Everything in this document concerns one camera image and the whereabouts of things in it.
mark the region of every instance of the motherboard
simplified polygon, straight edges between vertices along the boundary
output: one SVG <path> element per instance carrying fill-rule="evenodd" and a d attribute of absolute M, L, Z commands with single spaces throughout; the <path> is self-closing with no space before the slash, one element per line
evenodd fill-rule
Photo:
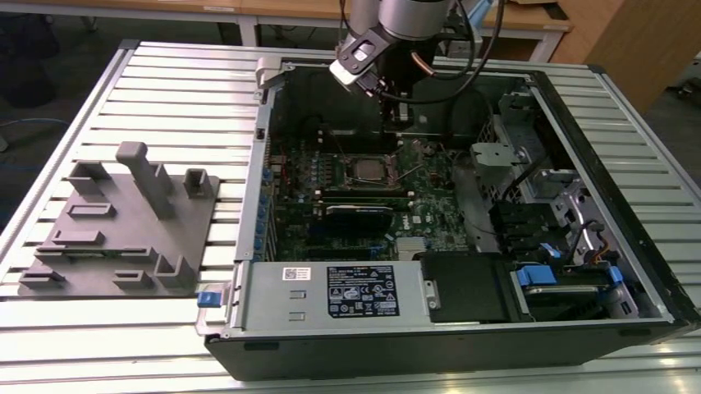
<path fill-rule="evenodd" d="M 274 141 L 277 260 L 413 259 L 413 252 L 469 250 L 441 143 L 393 138 L 388 153 L 323 130 L 317 140 Z"/>

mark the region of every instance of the capacitor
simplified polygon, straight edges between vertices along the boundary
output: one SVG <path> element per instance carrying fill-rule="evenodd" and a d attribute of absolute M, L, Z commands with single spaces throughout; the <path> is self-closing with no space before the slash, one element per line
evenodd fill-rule
<path fill-rule="evenodd" d="M 429 174 L 429 182 L 432 186 L 441 187 L 442 177 L 436 172 L 433 172 L 432 174 Z"/>
<path fill-rule="evenodd" d="M 430 158 L 436 155 L 436 144 L 433 142 L 428 143 L 424 147 L 422 147 L 422 153 L 424 153 L 424 156 Z"/>

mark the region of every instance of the floor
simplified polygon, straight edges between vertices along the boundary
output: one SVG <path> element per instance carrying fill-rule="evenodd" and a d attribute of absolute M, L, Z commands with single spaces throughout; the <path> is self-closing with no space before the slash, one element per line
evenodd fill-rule
<path fill-rule="evenodd" d="M 275 32 L 263 28 L 263 45 L 286 48 L 332 49 L 338 41 L 336 29 L 299 27 Z M 88 33 L 78 17 L 56 16 L 52 25 L 60 54 L 46 61 L 46 71 L 58 86 L 58 97 L 34 109 L 15 109 L 0 101 L 3 121 L 51 117 L 71 121 L 101 77 L 122 39 L 139 38 L 195 44 L 221 44 L 214 23 L 99 19 L 99 29 Z M 235 28 L 225 26 L 225 39 Z M 701 108 L 667 92 L 648 113 L 647 120 L 693 179 L 701 184 Z M 10 148 L 0 153 L 0 229 L 32 185 L 64 132 L 55 124 L 18 124 L 0 130 Z"/>

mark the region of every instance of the black computer case side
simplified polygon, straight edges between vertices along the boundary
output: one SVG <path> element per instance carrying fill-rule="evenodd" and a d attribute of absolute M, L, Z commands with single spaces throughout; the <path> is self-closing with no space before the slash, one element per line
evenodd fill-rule
<path fill-rule="evenodd" d="M 349 336 L 211 336 L 205 346 L 238 380 L 332 379 L 579 365 L 679 328 L 631 322 Z"/>

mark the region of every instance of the blue handle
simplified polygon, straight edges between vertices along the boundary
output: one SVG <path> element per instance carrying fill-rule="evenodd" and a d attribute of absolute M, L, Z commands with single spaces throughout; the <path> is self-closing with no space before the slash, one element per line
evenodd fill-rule
<path fill-rule="evenodd" d="M 480 0 L 473 9 L 468 12 L 470 24 L 480 31 L 482 29 L 482 22 L 485 21 L 486 13 L 490 11 L 494 0 Z"/>

